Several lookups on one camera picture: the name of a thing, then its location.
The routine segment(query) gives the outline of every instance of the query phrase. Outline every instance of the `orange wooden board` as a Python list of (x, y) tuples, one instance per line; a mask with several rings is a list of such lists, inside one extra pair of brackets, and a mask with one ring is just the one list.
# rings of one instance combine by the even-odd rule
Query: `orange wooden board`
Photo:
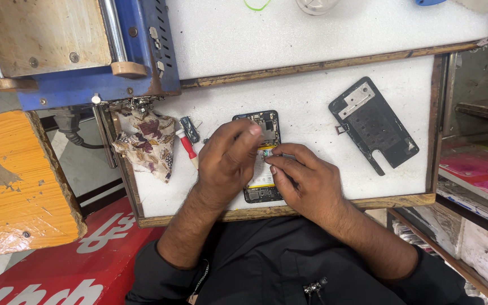
[(67, 244), (86, 231), (37, 114), (0, 114), (0, 254)]

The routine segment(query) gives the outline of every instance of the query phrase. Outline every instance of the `black shirt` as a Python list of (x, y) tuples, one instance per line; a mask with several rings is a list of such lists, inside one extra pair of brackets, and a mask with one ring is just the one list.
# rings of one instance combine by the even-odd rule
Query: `black shirt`
[[(465, 280), (419, 247), (414, 272), (384, 284), (353, 249), (304, 217), (216, 223), (193, 270), (168, 265), (156, 245), (152, 241), (137, 254), (127, 305), (187, 304), (196, 288), (196, 305), (307, 305), (303, 286), (321, 277), (328, 280), (319, 291), (325, 304), (484, 303), (466, 295)], [(310, 301), (321, 304), (316, 293)]]

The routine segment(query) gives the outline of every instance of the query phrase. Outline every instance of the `green rubber band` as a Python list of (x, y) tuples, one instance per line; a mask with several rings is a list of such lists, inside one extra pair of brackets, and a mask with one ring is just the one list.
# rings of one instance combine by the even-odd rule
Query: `green rubber band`
[(254, 10), (254, 11), (262, 11), (262, 10), (265, 8), (265, 6), (267, 6), (267, 4), (268, 4), (270, 1), (271, 1), (271, 0), (268, 0), (268, 1), (267, 1), (267, 3), (265, 3), (265, 5), (263, 5), (263, 7), (262, 7), (262, 8), (260, 8), (260, 9), (254, 9), (254, 8), (252, 8), (251, 6), (249, 6), (249, 5), (246, 3), (246, 0), (244, 0), (244, 4), (246, 4), (246, 6), (248, 7), (248, 9), (250, 9), (250, 10)]

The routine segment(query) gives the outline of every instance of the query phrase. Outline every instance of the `wooden desk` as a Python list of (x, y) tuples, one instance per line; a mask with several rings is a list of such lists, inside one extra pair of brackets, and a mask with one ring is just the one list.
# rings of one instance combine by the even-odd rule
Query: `wooden desk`
[[(230, 82), (261, 79), (273, 77), (278, 75), (288, 75), (301, 72), (317, 71), (322, 69), (332, 69), (337, 67), (347, 67), (362, 64), (369, 64), (372, 62), (404, 59), (412, 56), (423, 56), (436, 54), (434, 58), (434, 67), (431, 83), (431, 99), (430, 99), (430, 124), (428, 131), (428, 162), (427, 162), (427, 179), (426, 192), (423, 194), (402, 195), (393, 197), (370, 198), (354, 200), (353, 203), (358, 208), (375, 209), (375, 208), (391, 208), (391, 207), (408, 207), (419, 206), (434, 203), (437, 182), (437, 155), (440, 149), (441, 140), (441, 113), (444, 105), (444, 91), (446, 85), (446, 73), (448, 66), (448, 54), (440, 54), (443, 52), (455, 52), (465, 49), (472, 49), (476, 45), (474, 43), (461, 43), (457, 45), (449, 45), (443, 47), (425, 48), (413, 51), (394, 52), (390, 54), (373, 55), (365, 58), (356, 58), (348, 60), (335, 60), (330, 62), (323, 62), (317, 64), (269, 69), (264, 71), (237, 73), (231, 75), (221, 75), (218, 77), (208, 77), (195, 80), (182, 80), (183, 88), (193, 88), (201, 86), (214, 86), (220, 84), (227, 84)], [(103, 112), (103, 121), (108, 130), (109, 137), (112, 141), (115, 140), (116, 135), (120, 131), (119, 123), (113, 120), (109, 112)], [(117, 154), (117, 161), (126, 191), (130, 197), (133, 212), (137, 218), (137, 223), (140, 227), (165, 226), (169, 223), (173, 216), (161, 216), (146, 218), (138, 196), (137, 185), (134, 178), (132, 165), (119, 154)], [(274, 216), (297, 215), (297, 212), (288, 206), (251, 208), (246, 210), (225, 211), (220, 216), (220, 221), (236, 221), (261, 219)]]

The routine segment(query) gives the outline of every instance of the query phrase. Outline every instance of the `disassembled smartphone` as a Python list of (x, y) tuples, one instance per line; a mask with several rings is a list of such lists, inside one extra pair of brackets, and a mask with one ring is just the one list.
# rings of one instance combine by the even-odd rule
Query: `disassembled smartphone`
[(374, 150), (379, 150), (393, 168), (419, 152), (415, 141), (368, 77), (332, 101), (329, 110), (340, 123), (336, 133), (347, 133), (380, 176), (385, 172), (372, 157)]
[(244, 199), (249, 204), (283, 200), (274, 185), (270, 165), (263, 161), (266, 156), (272, 156), (272, 149), (281, 143), (278, 113), (275, 110), (268, 110), (241, 114), (234, 116), (233, 121), (241, 118), (248, 118), (259, 124), (265, 136), (265, 140), (257, 148), (253, 177), (244, 188)]

